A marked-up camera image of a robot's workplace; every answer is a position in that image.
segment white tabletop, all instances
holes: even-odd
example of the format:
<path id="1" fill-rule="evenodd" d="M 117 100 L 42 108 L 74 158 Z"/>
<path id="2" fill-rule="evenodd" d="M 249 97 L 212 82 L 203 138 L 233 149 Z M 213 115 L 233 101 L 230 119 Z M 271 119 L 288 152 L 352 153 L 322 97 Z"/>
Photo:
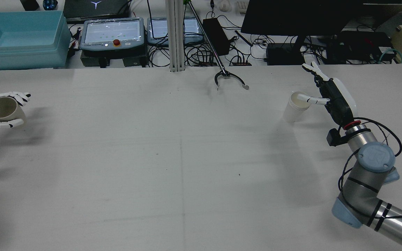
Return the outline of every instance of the white tabletop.
<path id="1" fill-rule="evenodd" d="M 402 64 L 322 70 L 402 140 Z M 27 125 L 0 130 L 0 250 L 402 250 L 332 216 L 351 150 L 328 146 L 326 110 L 282 120 L 313 76 L 229 71 L 250 90 L 217 91 L 215 67 L 0 71 L 0 93 L 32 93 Z M 395 165 L 379 197 L 402 208 Z"/>

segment paper cup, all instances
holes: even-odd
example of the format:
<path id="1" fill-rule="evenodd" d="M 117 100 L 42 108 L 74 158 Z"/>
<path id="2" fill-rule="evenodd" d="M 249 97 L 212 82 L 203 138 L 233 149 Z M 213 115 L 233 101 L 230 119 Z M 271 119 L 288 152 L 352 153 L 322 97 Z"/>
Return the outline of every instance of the paper cup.
<path id="1" fill-rule="evenodd" d="M 286 104 L 286 108 L 283 113 L 283 119 L 286 122 L 294 122 L 303 113 L 303 111 L 307 110 L 310 107 L 310 103 L 299 100 L 297 95 L 305 94 L 303 92 L 294 92 L 289 97 L 288 103 Z"/>
<path id="2" fill-rule="evenodd" d="M 18 102 L 12 97 L 0 97 L 0 122 L 14 119 L 22 119 L 26 124 L 26 115 Z"/>

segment keyboard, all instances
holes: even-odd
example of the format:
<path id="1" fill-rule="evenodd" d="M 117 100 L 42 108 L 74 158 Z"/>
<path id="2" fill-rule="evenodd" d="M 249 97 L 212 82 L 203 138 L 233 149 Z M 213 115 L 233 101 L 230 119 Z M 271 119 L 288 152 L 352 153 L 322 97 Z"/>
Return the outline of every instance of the keyboard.
<path id="1" fill-rule="evenodd" d="M 238 1 L 237 2 L 238 12 L 241 14 L 246 14 L 248 4 L 249 4 L 248 1 Z"/>

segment laptop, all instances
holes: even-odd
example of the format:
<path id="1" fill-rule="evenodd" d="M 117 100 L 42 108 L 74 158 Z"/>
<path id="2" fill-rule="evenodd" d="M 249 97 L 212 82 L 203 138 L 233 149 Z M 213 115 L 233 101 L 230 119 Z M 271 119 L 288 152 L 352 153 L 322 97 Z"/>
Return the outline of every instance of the laptop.
<path id="1" fill-rule="evenodd" d="M 63 14 L 68 24 L 83 24 L 86 20 L 112 19 L 129 16 L 127 0 L 66 0 Z"/>

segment light blue plastic bin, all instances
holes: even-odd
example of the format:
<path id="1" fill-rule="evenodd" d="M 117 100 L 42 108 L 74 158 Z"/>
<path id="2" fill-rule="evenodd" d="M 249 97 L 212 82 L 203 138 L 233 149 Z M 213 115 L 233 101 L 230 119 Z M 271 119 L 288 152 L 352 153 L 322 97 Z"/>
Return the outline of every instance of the light blue plastic bin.
<path id="1" fill-rule="evenodd" d="M 63 67 L 69 42 L 62 11 L 0 13 L 0 70 Z"/>

